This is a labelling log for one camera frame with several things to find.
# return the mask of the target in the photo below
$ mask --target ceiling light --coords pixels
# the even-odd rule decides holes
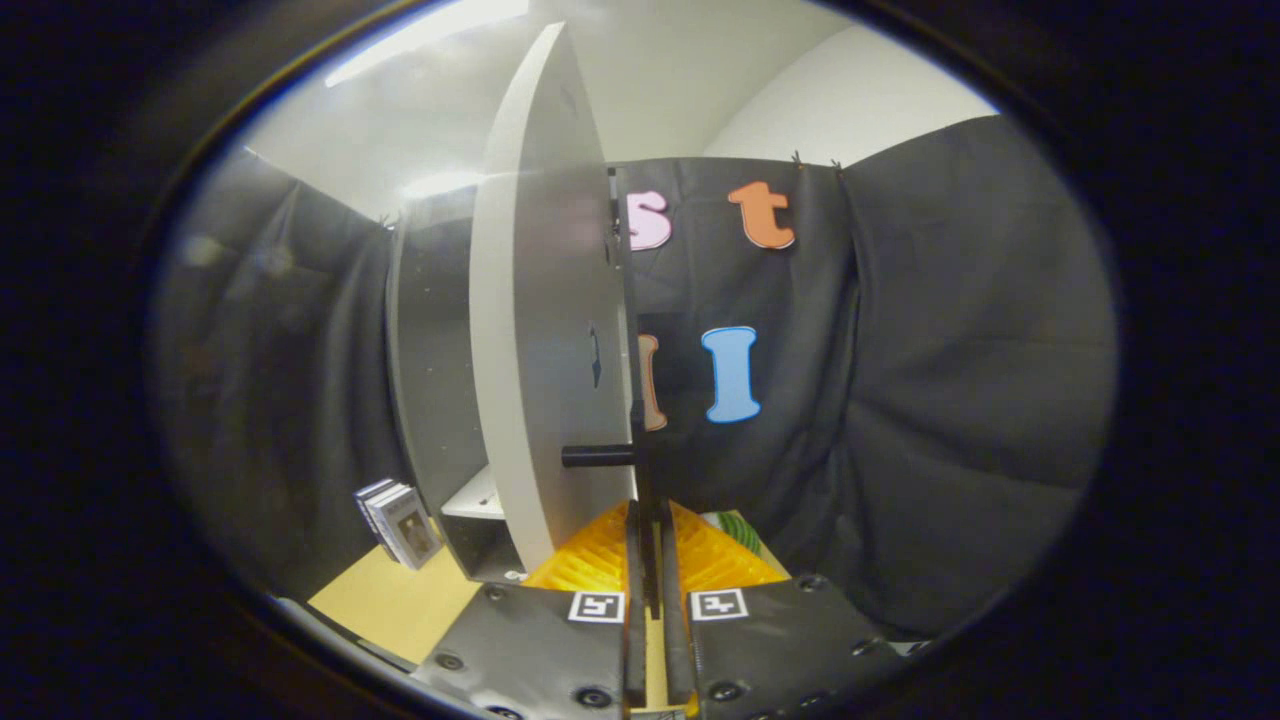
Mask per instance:
[[[324,78],[325,87],[348,81],[402,53],[408,53],[467,28],[504,20],[529,12],[529,0],[457,0],[371,45]]]

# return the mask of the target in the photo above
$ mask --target black rod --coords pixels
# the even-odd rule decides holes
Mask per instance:
[[[636,464],[634,445],[566,445],[561,465],[566,468],[613,468]]]
[[[685,610],[680,589],[680,559],[676,550],[676,521],[671,503],[662,498],[658,503],[662,523],[662,605],[663,642],[667,644],[667,702],[684,705],[694,694],[694,660],[685,624]]]
[[[627,648],[622,662],[622,688],[627,705],[645,705],[645,623],[644,623],[644,562],[640,561],[640,503],[627,506]]]

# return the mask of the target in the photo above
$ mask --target book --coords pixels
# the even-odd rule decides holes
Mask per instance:
[[[425,565],[444,546],[428,521],[422,498],[415,488],[403,486],[399,491],[378,496],[369,503],[369,512],[385,533],[396,557],[413,570]]]
[[[390,489],[392,486],[396,484],[399,483],[397,483],[390,478],[387,478],[384,480],[378,480],[371,486],[365,486],[355,492],[356,507],[360,509],[360,514],[364,515],[365,523],[369,524],[369,529],[372,530],[374,537],[378,538],[378,544],[383,546],[383,551],[387,552],[387,557],[390,557],[392,560],[396,560],[396,553],[392,552],[392,546],[387,543],[387,538],[384,538],[383,534],[378,532],[378,525],[374,524],[374,518],[369,514],[369,507],[366,507],[365,503],[376,497],[378,495]]]

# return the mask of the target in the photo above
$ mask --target white shelf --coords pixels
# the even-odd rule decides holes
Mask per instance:
[[[474,478],[453,493],[453,497],[440,507],[445,515],[454,518],[476,518],[480,520],[506,520],[498,488],[493,483],[493,473],[485,465]]]

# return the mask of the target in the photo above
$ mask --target bolt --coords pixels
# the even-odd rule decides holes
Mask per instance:
[[[712,685],[710,694],[716,702],[728,702],[742,694],[742,688],[733,683],[717,683]]]
[[[445,670],[462,669],[462,659],[458,657],[457,655],[451,655],[448,652],[442,652],[440,655],[436,655],[435,664],[439,665],[440,667],[444,667]]]
[[[595,688],[584,688],[577,691],[576,700],[586,707],[608,707],[613,705],[613,698],[609,697],[609,693]]]
[[[800,578],[800,582],[797,584],[800,589],[803,589],[804,592],[813,592],[815,589],[822,589],[822,587],[826,585],[827,582],[819,578],[818,575],[806,575],[804,578]]]
[[[492,705],[485,710],[493,712],[494,715],[500,715],[503,717],[507,717],[508,720],[525,720],[525,716],[516,712],[515,710],[507,710],[506,707],[498,707],[497,705]]]
[[[814,694],[812,694],[812,696],[801,700],[800,701],[800,707],[803,710],[808,710],[808,708],[818,705],[819,702],[822,702],[824,700],[827,700],[827,693],[814,693]]]
[[[868,652],[876,650],[876,646],[878,646],[878,644],[879,644],[879,638],[869,638],[869,639],[860,641],[860,642],[855,643],[854,648],[851,651],[849,651],[849,652],[854,657],[859,657],[859,656],[867,655]]]

